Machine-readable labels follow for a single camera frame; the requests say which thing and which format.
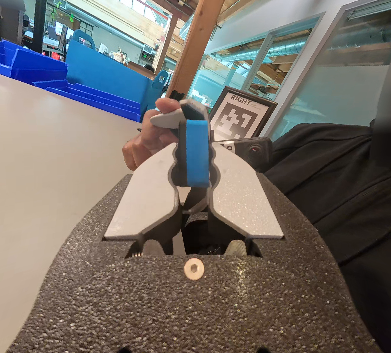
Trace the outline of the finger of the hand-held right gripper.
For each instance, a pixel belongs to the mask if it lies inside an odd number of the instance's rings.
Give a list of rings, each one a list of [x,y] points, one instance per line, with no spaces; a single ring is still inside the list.
[[[183,100],[180,102],[181,109],[186,117],[186,120],[205,120],[209,123],[209,141],[211,143],[211,128],[208,116],[208,109],[201,103],[193,100]],[[184,214],[195,215],[203,211],[208,206],[208,188],[190,187],[190,191],[183,205]]]
[[[186,117],[182,110],[174,110],[166,114],[152,116],[150,122],[152,125],[165,129],[179,129],[181,121],[185,121]]]

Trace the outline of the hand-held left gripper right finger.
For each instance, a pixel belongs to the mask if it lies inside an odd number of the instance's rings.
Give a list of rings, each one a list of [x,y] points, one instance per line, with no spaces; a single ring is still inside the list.
[[[216,180],[209,192],[214,217],[248,239],[282,239],[284,233],[256,171],[220,143],[211,144]]]

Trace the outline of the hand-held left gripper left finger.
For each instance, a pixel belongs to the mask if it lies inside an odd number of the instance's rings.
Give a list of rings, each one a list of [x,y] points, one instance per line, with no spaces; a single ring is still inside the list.
[[[106,240],[170,241],[178,234],[182,212],[172,180],[177,147],[171,143],[134,171],[104,234]]]

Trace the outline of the blue whiteboard eraser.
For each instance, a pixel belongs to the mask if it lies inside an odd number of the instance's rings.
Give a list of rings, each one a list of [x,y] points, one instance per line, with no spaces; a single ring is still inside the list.
[[[178,185],[208,188],[209,123],[205,120],[183,120],[179,123],[177,148]]]

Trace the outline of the person's right hand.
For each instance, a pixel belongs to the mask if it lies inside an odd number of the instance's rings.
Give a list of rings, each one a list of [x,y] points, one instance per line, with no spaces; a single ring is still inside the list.
[[[141,132],[132,140],[127,141],[122,148],[125,164],[131,171],[136,170],[143,162],[166,146],[178,141],[169,129],[154,126],[150,120],[158,114],[167,114],[179,109],[179,102],[165,97],[159,98],[155,106],[157,110],[148,110],[144,114]]]

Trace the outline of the person's black jacket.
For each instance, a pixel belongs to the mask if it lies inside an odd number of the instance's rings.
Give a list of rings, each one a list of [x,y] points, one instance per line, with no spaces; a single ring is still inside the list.
[[[261,172],[316,228],[361,318],[391,350],[390,133],[369,126],[299,124],[272,144]]]

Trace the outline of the black pole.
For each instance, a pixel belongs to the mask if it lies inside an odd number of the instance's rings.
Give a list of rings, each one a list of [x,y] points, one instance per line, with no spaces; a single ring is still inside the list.
[[[47,0],[36,0],[34,12],[34,29],[32,38],[32,50],[41,54],[43,47],[43,36],[45,32]]]

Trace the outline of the wooden support post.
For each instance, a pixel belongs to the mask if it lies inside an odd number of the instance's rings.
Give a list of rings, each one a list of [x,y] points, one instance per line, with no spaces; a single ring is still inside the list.
[[[166,97],[187,94],[225,0],[199,0]]]

